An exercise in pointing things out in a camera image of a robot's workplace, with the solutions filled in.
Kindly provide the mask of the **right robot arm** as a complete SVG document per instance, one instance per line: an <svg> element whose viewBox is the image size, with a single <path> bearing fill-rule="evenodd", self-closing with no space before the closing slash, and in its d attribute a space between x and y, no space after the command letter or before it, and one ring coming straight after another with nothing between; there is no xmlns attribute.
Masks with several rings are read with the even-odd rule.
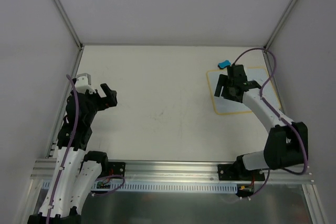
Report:
<svg viewBox="0 0 336 224"><path fill-rule="evenodd" d="M266 169L302 175L308 168L308 128L273 107L263 90L263 85L247 78L243 65L227 67L218 78L214 96L247 106L268 133L262 151L237 156L227 172L241 180Z"/></svg>

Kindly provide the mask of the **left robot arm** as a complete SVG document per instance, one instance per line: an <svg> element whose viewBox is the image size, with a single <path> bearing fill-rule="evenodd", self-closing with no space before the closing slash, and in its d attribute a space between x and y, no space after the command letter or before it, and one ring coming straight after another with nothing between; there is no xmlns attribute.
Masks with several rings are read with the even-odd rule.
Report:
<svg viewBox="0 0 336 224"><path fill-rule="evenodd" d="M88 86L75 83L72 87L57 136L56 165L48 193L28 223L81 223L82 208L95 180L109 172L107 154L87 151L87 145L93 119L99 111L117 106L117 92L106 83L101 84L104 97Z"/></svg>

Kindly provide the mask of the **blue whiteboard eraser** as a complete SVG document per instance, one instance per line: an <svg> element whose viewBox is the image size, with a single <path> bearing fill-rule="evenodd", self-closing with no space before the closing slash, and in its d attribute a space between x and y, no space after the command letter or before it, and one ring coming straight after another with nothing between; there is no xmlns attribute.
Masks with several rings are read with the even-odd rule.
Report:
<svg viewBox="0 0 336 224"><path fill-rule="evenodd" d="M225 60L223 62L220 62L217 66L219 69L225 69L226 67L230 65L231 65L231 62L229 60Z"/></svg>

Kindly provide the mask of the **yellow framed whiteboard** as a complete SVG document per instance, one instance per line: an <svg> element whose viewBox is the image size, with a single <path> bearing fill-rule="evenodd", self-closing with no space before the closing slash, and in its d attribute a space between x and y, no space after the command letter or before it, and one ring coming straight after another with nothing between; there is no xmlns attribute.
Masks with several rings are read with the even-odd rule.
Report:
<svg viewBox="0 0 336 224"><path fill-rule="evenodd" d="M234 65L223 70L210 70L206 77L213 108L218 115L250 113L251 109L243 104L243 95L251 91L259 95L263 84L263 97L272 106L281 109L273 84L270 81L266 82L269 75L264 68Z"/></svg>

